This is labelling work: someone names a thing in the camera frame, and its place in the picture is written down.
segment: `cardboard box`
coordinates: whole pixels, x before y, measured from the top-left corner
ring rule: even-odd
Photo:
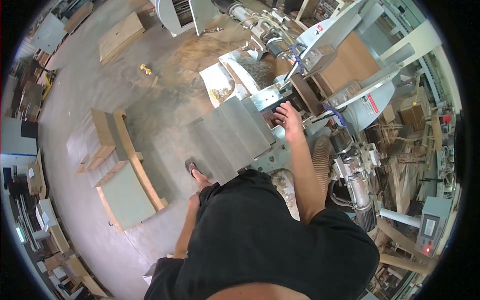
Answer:
[[[425,128],[425,119],[421,105],[414,105],[408,109],[401,110],[398,114],[402,120],[402,124],[413,125],[414,131],[423,130]]]

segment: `red warning sticker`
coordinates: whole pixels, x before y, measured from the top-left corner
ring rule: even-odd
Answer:
[[[363,96],[361,98],[361,101],[362,101],[363,107],[365,107],[365,110],[367,110],[367,113],[369,115],[378,113],[378,108],[375,105],[375,102],[373,101],[373,98],[370,94]]]
[[[315,28],[315,31],[313,32],[314,35],[319,35],[322,31],[323,31],[323,27],[321,27],[320,25],[317,25],[317,28]]]

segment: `metal plate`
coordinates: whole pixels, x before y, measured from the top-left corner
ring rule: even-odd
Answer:
[[[64,27],[65,24],[57,19],[54,14],[49,12],[45,17],[45,20],[43,20],[40,28],[32,37],[30,44],[42,49],[49,55],[52,55],[63,40],[63,37],[67,34],[67,32],[63,30]]]

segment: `yellow tool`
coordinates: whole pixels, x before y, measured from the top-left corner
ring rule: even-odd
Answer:
[[[53,70],[52,72],[45,72],[44,74],[45,85],[43,86],[43,89],[42,89],[42,103],[43,101],[45,101],[45,98],[47,98],[47,95],[50,92],[50,89],[52,89],[53,80],[55,79],[56,75],[57,75],[57,70]]]
[[[140,69],[145,71],[145,74],[152,75],[152,70],[147,68],[144,64],[140,65]]]

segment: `sandal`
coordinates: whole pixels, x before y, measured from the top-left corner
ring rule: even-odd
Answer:
[[[197,165],[191,159],[185,160],[185,169],[187,169],[187,171],[190,173],[190,175],[193,178],[195,178],[195,176],[193,176],[193,170],[197,170],[197,171],[200,172],[200,170],[197,168]]]

